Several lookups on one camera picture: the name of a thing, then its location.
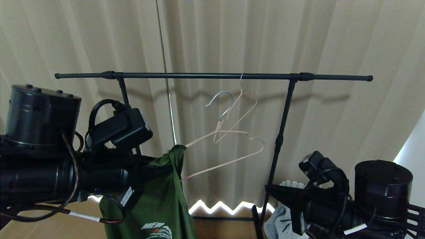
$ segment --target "horizontal rod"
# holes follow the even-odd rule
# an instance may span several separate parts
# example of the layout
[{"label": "horizontal rod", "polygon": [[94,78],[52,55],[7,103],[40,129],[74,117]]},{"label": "horizontal rod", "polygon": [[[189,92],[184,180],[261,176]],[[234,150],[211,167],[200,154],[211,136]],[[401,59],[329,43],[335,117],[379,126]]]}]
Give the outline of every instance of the horizontal rod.
[{"label": "horizontal rod", "polygon": [[174,78],[174,79],[257,79],[257,80],[358,80],[372,81],[373,76],[351,75],[315,75],[312,73],[299,74],[262,74],[262,73],[131,73],[105,71],[102,73],[71,73],[55,74],[56,79],[62,78]]},{"label": "horizontal rod", "polygon": [[193,219],[200,220],[218,220],[218,221],[255,221],[254,218],[251,217],[214,217],[214,216],[193,216]]}]

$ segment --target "white wall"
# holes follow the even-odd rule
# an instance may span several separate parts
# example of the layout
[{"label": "white wall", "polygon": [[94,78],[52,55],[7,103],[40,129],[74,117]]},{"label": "white wall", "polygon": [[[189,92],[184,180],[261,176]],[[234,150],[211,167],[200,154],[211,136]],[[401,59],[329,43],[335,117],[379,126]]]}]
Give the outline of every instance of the white wall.
[{"label": "white wall", "polygon": [[410,204],[425,208],[425,111],[394,162],[413,174]]}]

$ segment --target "green shirt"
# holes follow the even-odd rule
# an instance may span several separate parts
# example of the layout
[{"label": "green shirt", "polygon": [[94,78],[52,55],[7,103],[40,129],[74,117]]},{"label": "green shirt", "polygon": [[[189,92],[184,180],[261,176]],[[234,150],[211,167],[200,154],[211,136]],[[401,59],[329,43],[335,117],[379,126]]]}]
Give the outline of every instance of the green shirt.
[{"label": "green shirt", "polygon": [[[173,172],[145,183],[144,192],[124,222],[105,224],[108,239],[195,239],[193,219],[189,214],[181,185],[181,170],[186,147],[175,145],[149,165],[171,164]],[[113,201],[103,197],[100,210],[104,218],[120,218]]]}]

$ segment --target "curtain fold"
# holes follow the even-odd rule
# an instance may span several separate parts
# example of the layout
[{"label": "curtain fold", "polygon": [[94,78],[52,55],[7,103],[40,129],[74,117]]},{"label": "curtain fold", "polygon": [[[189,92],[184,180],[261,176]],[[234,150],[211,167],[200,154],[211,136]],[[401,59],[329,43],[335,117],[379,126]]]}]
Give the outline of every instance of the curtain fold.
[{"label": "curtain fold", "polygon": [[[314,150],[354,182],[354,166],[393,160],[425,109],[423,1],[2,1],[0,127],[10,87],[30,83],[82,97],[77,131],[87,130],[96,102],[121,100],[106,79],[54,79],[72,72],[232,72],[373,75],[371,83],[298,82],[289,110],[275,183],[306,182],[299,161]],[[239,80],[127,79],[130,103],[154,132],[143,154],[161,156],[215,130],[240,93]],[[248,159],[184,181],[189,205],[223,201],[262,205],[286,80],[242,80],[255,110],[235,130],[266,142]],[[222,129],[255,103],[244,95]],[[98,121],[112,115],[99,111]],[[229,134],[188,148],[184,175],[257,151],[261,144]]]}]

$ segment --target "vertical pole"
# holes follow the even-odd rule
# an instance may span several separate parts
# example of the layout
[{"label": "vertical pole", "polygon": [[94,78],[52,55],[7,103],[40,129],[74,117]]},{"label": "vertical pole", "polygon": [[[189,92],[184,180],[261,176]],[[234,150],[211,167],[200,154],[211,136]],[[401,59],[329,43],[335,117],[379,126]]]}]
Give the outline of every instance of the vertical pole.
[{"label": "vertical pole", "polygon": [[[275,177],[276,165],[278,163],[279,153],[281,151],[281,147],[283,144],[283,131],[285,130],[286,119],[288,118],[289,106],[291,105],[292,93],[294,92],[295,83],[297,83],[297,80],[289,81],[288,94],[286,95],[285,108],[283,109],[282,121],[280,123],[281,126],[280,126],[279,133],[275,142],[275,154],[273,155],[272,168],[270,169],[270,175],[269,175],[269,180],[267,182],[267,185],[271,185],[273,183],[273,178]],[[266,206],[268,201],[269,201],[269,194],[266,192],[266,198],[264,199],[263,210],[261,212],[261,219],[258,224],[259,229],[261,229],[261,226],[264,222],[264,217],[266,215]]]},{"label": "vertical pole", "polygon": [[[118,83],[119,83],[119,88],[121,89],[121,94],[122,94],[122,98],[124,99],[124,104],[126,106],[130,106],[130,102],[128,101],[128,95],[127,95],[127,89],[125,88],[125,82],[124,82],[124,78],[122,77],[117,77]],[[142,155],[142,152],[140,151],[140,147],[137,146],[136,148],[136,154],[137,155]]]}]

